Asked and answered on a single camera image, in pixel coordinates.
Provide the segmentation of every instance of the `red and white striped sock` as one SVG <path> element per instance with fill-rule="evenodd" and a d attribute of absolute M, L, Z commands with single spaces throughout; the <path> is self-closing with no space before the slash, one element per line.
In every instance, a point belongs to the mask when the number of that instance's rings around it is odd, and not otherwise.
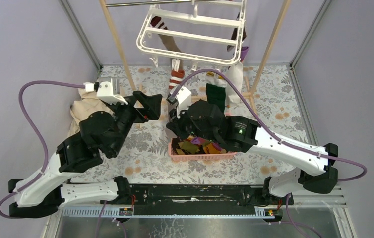
<path fill-rule="evenodd" d="M 165 23 L 160 16 L 154 16 L 152 20 L 150 21 L 150 24 L 154 28 L 168 30 L 168 27 L 165 26 Z"/>
<path fill-rule="evenodd" d="M 177 87 L 181 81 L 184 79 L 184 70 L 180 71 L 171 71 L 170 85 L 168 86 L 168 91 L 171 91 L 174 87 Z"/>

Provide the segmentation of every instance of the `dark green sock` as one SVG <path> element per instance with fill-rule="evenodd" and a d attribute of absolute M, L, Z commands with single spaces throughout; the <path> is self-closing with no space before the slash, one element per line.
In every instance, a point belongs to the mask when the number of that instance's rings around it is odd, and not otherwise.
<path fill-rule="evenodd" d="M 219 107 L 221 112 L 225 110 L 225 88 L 212 85 L 210 83 L 206 84 L 206 96 L 207 101 L 211 104 L 215 104 Z"/>

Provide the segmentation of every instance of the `floral pattern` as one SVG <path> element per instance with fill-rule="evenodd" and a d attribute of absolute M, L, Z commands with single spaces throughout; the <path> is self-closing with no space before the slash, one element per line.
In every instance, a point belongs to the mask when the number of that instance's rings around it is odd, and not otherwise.
<path fill-rule="evenodd" d="M 248 77 L 251 84 L 257 70 L 258 66 L 243 68 L 244 76 Z M 131 66 L 130 71 L 136 85 L 143 85 L 144 93 L 166 97 L 169 66 L 158 69 Z M 185 67 L 185 71 L 187 75 L 191 72 L 189 67 Z M 124 93 L 132 93 L 122 66 L 105 66 L 101 76 L 120 78 L 120 87 Z M 190 80 L 187 88 L 194 96 L 205 95 L 204 74 Z M 247 91 L 245 83 L 242 91 Z M 307 141 L 286 66 L 265 67 L 254 95 L 254 103 L 257 114 L 272 130 L 299 141 Z M 263 184 L 267 176 L 277 176 L 294 168 L 274 158 L 250 153 L 237 153 L 230 160 L 173 161 L 168 154 L 168 139 L 164 132 L 168 120 L 166 106 L 161 110 L 159 120 L 133 126 L 116 158 L 107 159 L 103 156 L 101 165 L 74 177 L 72 182 L 100 182 L 123 175 L 130 183 Z M 225 112 L 252 118 L 243 104 L 232 105 Z"/>

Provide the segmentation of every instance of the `gray wall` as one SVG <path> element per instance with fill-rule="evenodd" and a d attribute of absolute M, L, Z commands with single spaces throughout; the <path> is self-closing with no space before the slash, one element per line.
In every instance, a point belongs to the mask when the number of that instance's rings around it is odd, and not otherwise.
<path fill-rule="evenodd" d="M 82 83 L 95 73 L 58 0 L 0 0 L 0 200 L 9 179 L 27 177 L 42 165 L 41 144 L 18 105 L 19 88 L 32 80 Z M 65 139 L 76 96 L 76 90 L 57 86 L 33 86 L 24 94 L 50 153 Z M 39 237 L 45 221 L 0 216 L 0 237 Z"/>
<path fill-rule="evenodd" d="M 320 144 L 368 167 L 341 183 L 359 238 L 374 238 L 374 1 L 333 1 L 296 67 Z M 340 177 L 359 169 L 335 165 Z"/>
<path fill-rule="evenodd" d="M 285 17 L 278 39 L 273 47 L 269 62 L 290 62 L 303 41 L 312 21 L 324 0 L 293 0 Z M 69 0 L 89 42 L 102 64 L 121 64 L 120 57 L 111 37 L 110 30 L 98 0 Z M 276 22 L 283 0 L 248 0 L 246 8 L 245 44 L 250 44 L 245 63 L 260 63 Z M 162 9 L 192 13 L 189 3 L 161 5 Z M 135 41 L 144 22 L 149 6 L 130 6 L 110 8 L 110 13 L 120 35 L 120 40 L 129 64 L 151 65 L 149 56 L 143 55 Z M 238 11 L 232 8 L 215 7 L 203 3 L 199 15 L 235 19 Z M 232 29 L 212 26 L 198 26 L 179 21 L 166 21 L 169 29 L 175 31 L 204 34 L 207 36 L 230 38 Z M 194 40 L 177 38 L 179 48 L 187 53 L 230 59 L 232 52 L 219 44 L 199 44 Z M 163 49 L 158 37 L 152 39 L 150 46 Z M 165 58 L 161 63 L 169 64 Z"/>

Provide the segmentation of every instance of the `gray floor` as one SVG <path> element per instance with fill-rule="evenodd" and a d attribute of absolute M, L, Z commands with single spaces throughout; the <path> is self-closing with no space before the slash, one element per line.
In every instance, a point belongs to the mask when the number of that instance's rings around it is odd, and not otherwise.
<path fill-rule="evenodd" d="M 323 238 L 340 233 L 328 208 L 291 210 L 294 221 L 314 227 Z M 62 217 L 58 238 L 93 238 L 96 218 Z M 124 223 L 129 238 L 302 238 L 292 225 L 268 225 L 262 219 L 130 219 Z M 98 238 L 123 238 L 121 226 L 101 221 Z"/>

